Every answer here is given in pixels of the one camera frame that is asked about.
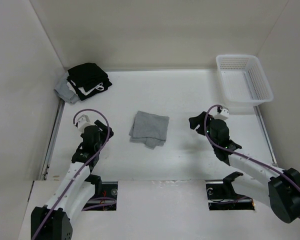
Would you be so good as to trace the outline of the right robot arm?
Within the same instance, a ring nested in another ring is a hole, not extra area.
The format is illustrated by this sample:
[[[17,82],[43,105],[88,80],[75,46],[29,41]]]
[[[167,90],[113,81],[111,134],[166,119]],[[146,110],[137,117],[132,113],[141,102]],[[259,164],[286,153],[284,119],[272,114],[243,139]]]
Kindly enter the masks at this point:
[[[245,195],[268,206],[284,223],[300,217],[300,173],[294,169],[270,166],[245,155],[242,146],[230,138],[230,131],[221,111],[189,118],[189,127],[205,136],[218,160],[238,169],[222,181],[222,192],[228,198]]]

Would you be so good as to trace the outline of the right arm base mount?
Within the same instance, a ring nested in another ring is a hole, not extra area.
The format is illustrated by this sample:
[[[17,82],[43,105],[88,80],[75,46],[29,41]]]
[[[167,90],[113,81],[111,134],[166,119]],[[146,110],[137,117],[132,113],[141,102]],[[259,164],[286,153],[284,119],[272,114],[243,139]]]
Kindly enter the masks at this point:
[[[237,194],[232,186],[236,178],[243,173],[233,172],[223,179],[208,180],[205,183],[210,211],[254,211],[255,204],[252,198]]]

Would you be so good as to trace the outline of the grey tank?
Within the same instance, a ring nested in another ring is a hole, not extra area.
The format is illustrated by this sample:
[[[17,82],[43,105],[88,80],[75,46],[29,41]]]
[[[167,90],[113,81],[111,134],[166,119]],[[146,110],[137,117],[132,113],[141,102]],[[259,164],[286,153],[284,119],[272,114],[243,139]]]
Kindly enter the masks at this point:
[[[63,101],[69,104],[75,104],[80,99],[75,92],[70,90],[67,85],[67,78],[61,78],[54,87],[55,94],[61,98]]]
[[[129,131],[131,143],[142,143],[149,149],[163,147],[167,141],[170,118],[138,111]]]

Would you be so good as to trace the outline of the white plastic basket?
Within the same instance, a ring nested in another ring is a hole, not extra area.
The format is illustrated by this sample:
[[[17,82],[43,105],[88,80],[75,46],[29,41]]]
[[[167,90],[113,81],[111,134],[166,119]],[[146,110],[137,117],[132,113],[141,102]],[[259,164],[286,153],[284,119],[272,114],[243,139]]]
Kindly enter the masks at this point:
[[[254,55],[221,54],[216,58],[222,97],[230,108],[249,108],[273,101],[274,95]]]

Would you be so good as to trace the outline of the folded black tank top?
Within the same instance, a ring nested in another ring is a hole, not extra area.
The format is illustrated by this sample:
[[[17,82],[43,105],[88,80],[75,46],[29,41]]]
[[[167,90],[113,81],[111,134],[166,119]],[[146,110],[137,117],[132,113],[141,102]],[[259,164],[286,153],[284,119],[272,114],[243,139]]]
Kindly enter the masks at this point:
[[[71,85],[74,87],[76,94],[81,101],[85,101],[97,94],[103,93],[113,85],[109,80],[108,74],[96,63],[87,62],[74,66],[70,68],[67,73],[67,81],[71,82]],[[83,95],[79,91],[79,88],[83,87],[87,92],[100,83],[102,83],[104,86],[103,91],[94,90],[87,96]]]

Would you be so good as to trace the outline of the folded white tank top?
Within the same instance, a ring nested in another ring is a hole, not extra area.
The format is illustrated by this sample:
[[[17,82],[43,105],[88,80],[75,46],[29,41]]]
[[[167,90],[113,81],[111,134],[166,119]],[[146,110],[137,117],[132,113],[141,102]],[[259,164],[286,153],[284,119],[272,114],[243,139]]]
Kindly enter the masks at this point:
[[[76,94],[76,90],[75,88],[71,85],[72,82],[67,82],[66,85],[68,86],[68,88],[74,92]],[[97,91],[104,91],[105,90],[105,87],[103,86],[103,83],[100,83],[98,85],[96,85],[94,88],[88,90],[88,91],[85,91],[85,89],[83,87],[79,87],[78,90],[85,96],[91,94],[94,90],[97,90]]]

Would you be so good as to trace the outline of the folded grey tank top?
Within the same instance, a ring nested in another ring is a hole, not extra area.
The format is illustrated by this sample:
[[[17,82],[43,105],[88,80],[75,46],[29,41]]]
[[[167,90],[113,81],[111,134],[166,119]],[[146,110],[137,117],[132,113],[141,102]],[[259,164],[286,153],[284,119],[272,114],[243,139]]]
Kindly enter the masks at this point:
[[[54,87],[55,94],[61,98],[63,101],[69,104],[75,104],[80,99],[75,92],[70,90],[67,85],[67,78],[61,78]]]

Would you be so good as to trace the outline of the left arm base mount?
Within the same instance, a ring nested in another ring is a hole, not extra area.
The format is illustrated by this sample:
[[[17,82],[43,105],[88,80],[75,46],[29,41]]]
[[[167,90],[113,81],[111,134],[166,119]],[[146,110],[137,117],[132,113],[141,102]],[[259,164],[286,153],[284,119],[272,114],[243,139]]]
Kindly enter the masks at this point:
[[[100,190],[88,199],[83,211],[116,211],[119,183],[117,181],[102,182]]]

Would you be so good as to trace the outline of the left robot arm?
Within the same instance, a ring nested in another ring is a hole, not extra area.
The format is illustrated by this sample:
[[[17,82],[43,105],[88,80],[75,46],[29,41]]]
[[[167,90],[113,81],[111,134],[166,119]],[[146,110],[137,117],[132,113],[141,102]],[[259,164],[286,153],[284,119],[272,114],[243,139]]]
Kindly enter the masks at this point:
[[[30,237],[33,240],[70,240],[74,222],[84,206],[90,199],[102,195],[101,178],[92,172],[114,132],[100,120],[91,123],[86,115],[82,115],[75,126],[82,142],[56,192],[42,207],[32,210]]]

